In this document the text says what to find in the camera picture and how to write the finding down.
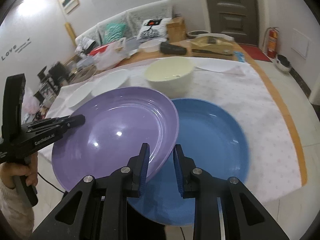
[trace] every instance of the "table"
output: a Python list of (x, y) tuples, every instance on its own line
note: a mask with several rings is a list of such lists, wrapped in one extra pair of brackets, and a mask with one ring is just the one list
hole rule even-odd
[[(192, 57), (191, 48), (190, 48), (189, 43), (187, 41), (179, 41), (179, 42), (174, 42), (172, 44), (183, 46), (183, 47), (187, 48), (188, 52), (186, 55), (184, 55), (184, 57)], [(268, 89), (270, 95), (272, 96), (273, 100), (277, 104), (277, 106), (278, 106), (278, 108), (279, 108), (279, 110), (285, 120), (285, 123), (288, 127), (289, 133), (291, 135), (293, 144), (295, 146), (295, 150), (296, 150), (297, 158), (298, 158), (298, 163), (299, 163), (299, 168), (300, 168), (300, 174), (301, 174), (301, 184), (302, 184), (302, 186), (304, 186), (308, 181), (305, 158), (304, 158), (302, 145), (300, 142), (300, 138), (299, 138), (297, 129), (294, 125), (294, 122), (292, 120), (292, 117), (289, 113), (289, 110), (288, 110), (286, 104), (284, 103), (278, 90), (274, 87), (274, 85), (272, 84), (272, 82), (270, 81), (268, 76), (265, 74), (265, 72), (262, 70), (262, 68), (260, 68), (260, 66), (255, 62), (255, 60), (252, 59), (236, 42), (234, 42), (234, 50), (242, 52), (244, 54), (245, 60), (259, 74), (260, 78), (262, 79), (266, 88)], [(122, 65), (127, 65), (130, 63), (139, 62), (139, 61), (142, 61), (145, 59), (171, 57), (171, 56), (173, 56), (173, 55), (165, 55), (159, 51), (149, 52), (149, 53), (139, 51), (136, 54), (132, 55), (129, 59), (124, 59), (123, 61), (121, 61), (117, 65), (117, 67), (122, 66)]]

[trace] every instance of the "purple plate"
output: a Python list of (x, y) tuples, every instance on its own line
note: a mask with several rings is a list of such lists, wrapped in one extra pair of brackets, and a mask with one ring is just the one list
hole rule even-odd
[(126, 166), (144, 142), (150, 144), (150, 180), (170, 156), (179, 132), (172, 101), (144, 87), (98, 95), (72, 115), (77, 114), (85, 116), (85, 124), (67, 131), (52, 150), (54, 174), (67, 191), (86, 175), (101, 178)]

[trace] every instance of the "fire extinguisher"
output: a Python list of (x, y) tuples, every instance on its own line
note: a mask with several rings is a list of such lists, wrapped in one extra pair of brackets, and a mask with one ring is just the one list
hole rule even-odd
[(270, 58), (276, 57), (276, 46), (277, 46), (277, 39), (279, 37), (279, 31), (277, 30), (278, 27), (270, 27), (266, 30), (264, 39), (263, 39), (263, 45), (265, 44), (266, 35), (269, 32), (268, 35), (268, 46), (267, 46), (267, 56)]

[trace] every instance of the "screw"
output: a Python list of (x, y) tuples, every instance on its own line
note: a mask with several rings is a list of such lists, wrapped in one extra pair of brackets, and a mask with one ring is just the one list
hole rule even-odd
[(130, 171), (129, 167), (122, 167), (120, 170), (122, 173), (128, 173)]
[(91, 182), (93, 180), (93, 177), (91, 175), (87, 175), (83, 178), (84, 182)]
[(230, 181), (232, 184), (238, 184), (239, 179), (236, 178), (236, 177), (231, 177), (231, 178), (229, 179), (229, 181)]
[(199, 169), (199, 168), (194, 168), (194, 169), (192, 170), (192, 172), (193, 172), (194, 174), (199, 175), (199, 174), (201, 174), (201, 173), (202, 173), (202, 170), (201, 170), (201, 169)]

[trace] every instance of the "white sleeve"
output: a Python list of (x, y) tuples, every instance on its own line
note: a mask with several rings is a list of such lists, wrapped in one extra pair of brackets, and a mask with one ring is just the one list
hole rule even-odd
[(15, 233), (28, 239), (34, 225), (32, 207), (26, 206), (16, 189), (7, 188), (0, 179), (0, 210)]

